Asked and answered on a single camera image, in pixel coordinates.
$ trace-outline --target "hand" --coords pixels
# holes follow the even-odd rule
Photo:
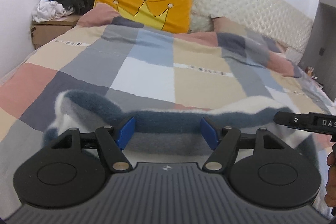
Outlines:
[[[327,165],[330,166],[328,171],[328,182],[325,186],[327,194],[324,197],[328,207],[336,207],[336,165],[335,155],[331,152],[327,158]]]

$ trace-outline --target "orange pillow with crown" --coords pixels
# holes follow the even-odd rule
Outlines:
[[[122,17],[172,33],[189,30],[193,0],[95,0],[115,8]]]

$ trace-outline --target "yellow crown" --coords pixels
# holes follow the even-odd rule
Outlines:
[[[122,17],[136,22],[140,22],[146,26],[150,26],[159,30],[163,29],[163,26],[165,25],[166,18],[168,15],[168,11],[170,8],[173,8],[174,6],[172,3],[169,3],[167,5],[168,8],[161,15],[155,16],[150,12],[146,0],[143,0],[143,3],[139,7],[137,13],[135,15],[132,15],[130,12],[118,6],[119,3],[118,0],[114,0],[113,3],[117,6],[118,12]]]

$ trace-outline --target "metal bolt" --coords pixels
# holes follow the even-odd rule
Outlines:
[[[222,165],[219,162],[211,161],[205,165],[205,168],[211,171],[218,171],[222,169]]]
[[[113,164],[112,167],[114,170],[117,170],[117,171],[125,171],[129,168],[129,164],[124,161],[118,161],[115,164]]]

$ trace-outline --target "blanket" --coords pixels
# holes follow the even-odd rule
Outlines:
[[[92,22],[36,50],[0,86],[1,218],[21,205],[15,170],[43,145],[69,127],[92,132],[129,115],[136,133],[124,153],[133,165],[202,165],[211,153],[199,132],[203,116],[243,133],[266,126],[320,170],[314,206],[331,217],[324,203],[330,139],[276,125],[273,116],[335,111],[275,44],[230,33],[171,34],[117,12],[107,25]],[[250,150],[241,151],[237,160],[247,155]]]

